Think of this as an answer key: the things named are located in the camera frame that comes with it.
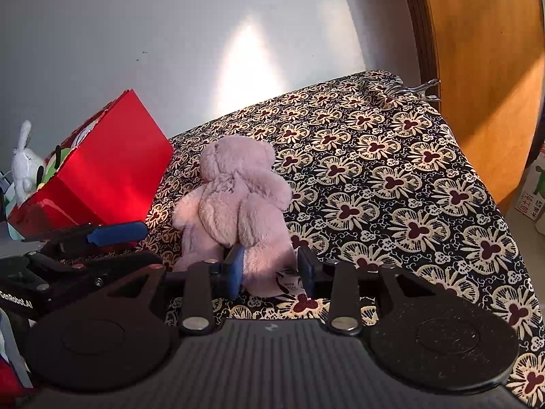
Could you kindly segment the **white rabbit plush toy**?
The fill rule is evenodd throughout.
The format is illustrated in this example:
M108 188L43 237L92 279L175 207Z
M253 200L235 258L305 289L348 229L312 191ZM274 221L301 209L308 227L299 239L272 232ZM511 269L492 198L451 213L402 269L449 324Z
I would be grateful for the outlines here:
M21 206L36 191L40 184L38 175L45 168L43 158L27 146L30 131L31 122L25 120L20 128L18 145L13 151L11 173L18 206Z

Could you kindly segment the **wooden door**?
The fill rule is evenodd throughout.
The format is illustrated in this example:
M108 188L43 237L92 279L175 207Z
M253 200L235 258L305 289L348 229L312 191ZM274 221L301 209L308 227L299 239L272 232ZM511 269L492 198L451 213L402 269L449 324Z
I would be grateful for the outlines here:
M539 122L541 0L407 0L422 79L500 211L514 200Z

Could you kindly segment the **white green cardboard box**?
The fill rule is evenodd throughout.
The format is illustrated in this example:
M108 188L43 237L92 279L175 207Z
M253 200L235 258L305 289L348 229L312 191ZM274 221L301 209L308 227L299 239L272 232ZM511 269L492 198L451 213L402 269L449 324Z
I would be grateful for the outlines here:
M515 202L515 209L534 222L544 210L545 153L541 146L538 157L528 167L526 178Z

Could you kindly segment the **red cardboard box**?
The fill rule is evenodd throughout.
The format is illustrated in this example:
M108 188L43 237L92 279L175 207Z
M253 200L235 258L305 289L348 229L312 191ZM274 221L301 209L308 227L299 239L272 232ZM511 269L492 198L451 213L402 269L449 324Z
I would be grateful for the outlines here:
M73 144L86 128L56 173L9 213L7 221L22 236L146 219L172 144L132 90L86 120L61 147Z

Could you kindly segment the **floral patterned tablecloth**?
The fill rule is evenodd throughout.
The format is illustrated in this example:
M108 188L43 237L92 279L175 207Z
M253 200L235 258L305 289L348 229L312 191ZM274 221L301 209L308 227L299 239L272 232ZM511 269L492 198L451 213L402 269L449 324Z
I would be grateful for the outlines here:
M392 262L493 312L515 331L506 386L544 404L544 322L519 247L492 195L440 113L400 78L363 71L240 109L172 139L143 247L173 266L175 204L200 185L200 154L227 135L274 146L293 191L284 218L294 247L372 270Z

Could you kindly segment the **pink teddy bear plush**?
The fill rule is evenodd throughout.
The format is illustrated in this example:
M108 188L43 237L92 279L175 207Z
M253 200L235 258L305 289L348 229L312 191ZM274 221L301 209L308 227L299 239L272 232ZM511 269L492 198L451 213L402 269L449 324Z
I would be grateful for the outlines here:
M200 155L203 184L179 199L172 214L181 233L175 271L199 261L223 260L224 251L245 247L242 285L255 297L282 293L278 272L297 259L284 221L292 189L273 170L275 151L265 141L226 136Z

